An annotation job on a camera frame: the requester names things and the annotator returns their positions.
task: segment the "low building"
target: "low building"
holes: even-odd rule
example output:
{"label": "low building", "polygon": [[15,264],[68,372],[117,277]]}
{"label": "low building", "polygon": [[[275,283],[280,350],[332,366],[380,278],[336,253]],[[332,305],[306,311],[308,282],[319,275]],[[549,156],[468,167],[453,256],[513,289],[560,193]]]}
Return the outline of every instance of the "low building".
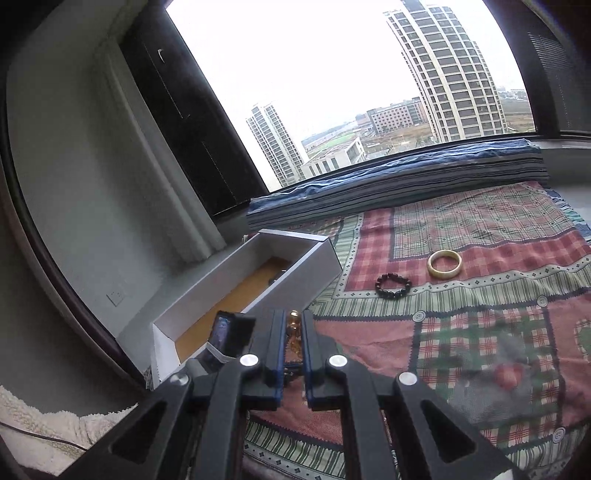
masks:
{"label": "low building", "polygon": [[419,97],[401,103],[392,103],[384,108],[368,110],[367,115],[378,135],[427,121],[427,114]]}
{"label": "low building", "polygon": [[365,161],[365,150],[359,137],[314,155],[302,165],[304,177],[310,179],[330,171]]}

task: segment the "metal screw head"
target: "metal screw head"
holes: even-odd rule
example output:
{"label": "metal screw head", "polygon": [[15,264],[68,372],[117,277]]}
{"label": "metal screw head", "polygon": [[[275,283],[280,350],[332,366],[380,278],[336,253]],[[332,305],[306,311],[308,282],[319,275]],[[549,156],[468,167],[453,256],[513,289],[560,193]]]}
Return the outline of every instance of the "metal screw head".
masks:
{"label": "metal screw head", "polygon": [[403,385],[411,386],[417,383],[417,376],[411,372],[402,372],[398,376],[398,379],[400,380],[400,383],[402,383]]}
{"label": "metal screw head", "polygon": [[343,355],[333,355],[329,358],[329,363],[336,368],[344,367],[347,364],[347,357]]}
{"label": "metal screw head", "polygon": [[186,374],[172,374],[170,376],[170,382],[173,385],[178,385],[179,387],[186,385],[188,381],[189,377]]}
{"label": "metal screw head", "polygon": [[247,353],[240,357],[240,363],[245,367],[254,367],[258,363],[258,357],[253,353]]}

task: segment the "white box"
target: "white box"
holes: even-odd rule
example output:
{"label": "white box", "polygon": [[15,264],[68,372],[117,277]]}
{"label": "white box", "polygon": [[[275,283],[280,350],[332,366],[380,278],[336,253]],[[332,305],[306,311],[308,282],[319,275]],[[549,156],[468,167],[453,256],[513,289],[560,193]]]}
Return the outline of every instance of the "white box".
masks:
{"label": "white box", "polygon": [[201,318],[271,257],[293,264],[244,308],[243,313],[260,316],[267,309],[302,311],[342,270],[326,236],[261,230],[205,274],[154,321],[151,367],[155,387],[184,365],[178,358],[175,341],[195,324],[195,319]]}

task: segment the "bed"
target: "bed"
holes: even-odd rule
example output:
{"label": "bed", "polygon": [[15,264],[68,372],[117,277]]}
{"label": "bed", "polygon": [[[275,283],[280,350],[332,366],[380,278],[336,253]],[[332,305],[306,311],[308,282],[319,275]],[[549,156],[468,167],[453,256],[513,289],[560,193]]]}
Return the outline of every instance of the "bed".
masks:
{"label": "bed", "polygon": [[[330,236],[343,265],[310,306],[320,333],[371,371],[416,372],[530,478],[562,470],[591,414],[591,231],[558,193],[523,181],[293,229]],[[435,280],[446,248],[464,269]],[[375,294],[386,272],[408,296]],[[244,449],[269,478],[345,475],[339,415],[310,411],[301,380],[251,412]]]}

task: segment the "dark bead bracelet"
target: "dark bead bracelet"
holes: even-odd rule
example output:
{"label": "dark bead bracelet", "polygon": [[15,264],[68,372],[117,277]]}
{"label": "dark bead bracelet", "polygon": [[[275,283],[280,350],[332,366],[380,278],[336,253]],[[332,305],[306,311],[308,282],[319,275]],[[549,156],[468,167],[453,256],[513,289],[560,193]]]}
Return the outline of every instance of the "dark bead bracelet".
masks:
{"label": "dark bead bracelet", "polygon": [[[404,287],[397,291],[384,290],[382,288],[382,284],[387,279],[394,280],[397,283],[401,283],[404,285]],[[378,296],[385,299],[399,299],[400,297],[404,297],[412,287],[413,283],[409,279],[402,277],[396,273],[385,273],[383,275],[380,275],[378,279],[375,281],[375,291],[377,292]]]}

